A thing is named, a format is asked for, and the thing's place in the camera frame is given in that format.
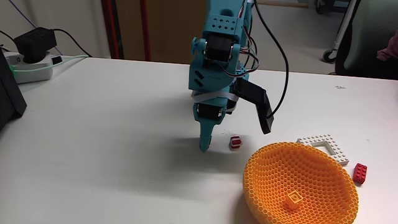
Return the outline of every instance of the honeycomb bowl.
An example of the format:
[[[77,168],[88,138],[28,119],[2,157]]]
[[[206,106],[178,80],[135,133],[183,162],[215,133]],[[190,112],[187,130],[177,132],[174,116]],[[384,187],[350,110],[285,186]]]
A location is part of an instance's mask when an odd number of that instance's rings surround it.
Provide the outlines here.
[[[300,143],[260,148],[244,169],[244,197],[260,223],[353,223],[358,194],[347,171],[326,153]],[[286,202],[291,193],[302,201]]]

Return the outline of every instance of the teal robotic arm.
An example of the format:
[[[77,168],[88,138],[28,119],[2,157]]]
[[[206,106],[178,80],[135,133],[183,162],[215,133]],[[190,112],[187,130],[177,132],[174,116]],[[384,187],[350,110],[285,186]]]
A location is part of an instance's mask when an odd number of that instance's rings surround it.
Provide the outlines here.
[[[202,38],[192,42],[193,62],[189,89],[193,90],[193,114],[200,123],[200,149],[207,151],[213,128],[225,114],[232,114],[238,98],[257,108],[264,134],[274,120],[266,91],[249,82],[249,72],[239,54],[249,54],[248,27],[252,3],[248,0],[207,0],[207,17]]]

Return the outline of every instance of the table surface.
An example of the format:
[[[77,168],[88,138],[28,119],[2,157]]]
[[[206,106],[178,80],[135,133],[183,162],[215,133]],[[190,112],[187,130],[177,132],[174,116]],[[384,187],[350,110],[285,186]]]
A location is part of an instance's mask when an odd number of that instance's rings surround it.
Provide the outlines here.
[[[284,78],[251,75],[274,106]],[[369,167],[354,223],[396,222],[396,81],[291,73],[270,134],[239,100],[206,153],[188,65],[87,58],[20,89],[26,112],[0,132],[0,223],[256,223],[242,188],[250,155],[326,133],[351,159],[350,175],[357,162]]]

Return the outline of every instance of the black chair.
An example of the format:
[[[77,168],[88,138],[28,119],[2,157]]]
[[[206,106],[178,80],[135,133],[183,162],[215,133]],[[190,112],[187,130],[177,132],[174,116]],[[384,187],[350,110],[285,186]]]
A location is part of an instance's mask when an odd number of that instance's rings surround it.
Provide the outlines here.
[[[339,46],[337,75],[398,79],[398,60],[377,59],[398,30],[398,1],[358,0]]]

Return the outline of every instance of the small red lego brick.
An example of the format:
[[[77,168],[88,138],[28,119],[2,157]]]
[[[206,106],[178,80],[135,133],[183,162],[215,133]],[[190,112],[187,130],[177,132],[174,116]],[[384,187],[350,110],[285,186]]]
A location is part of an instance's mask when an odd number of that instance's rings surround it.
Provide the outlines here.
[[[229,142],[229,146],[231,147],[232,151],[238,150],[242,145],[242,140],[239,136],[232,136]]]
[[[354,169],[353,181],[359,184],[363,184],[363,182],[365,182],[367,170],[368,170],[367,166],[364,166],[362,164],[357,164]]]

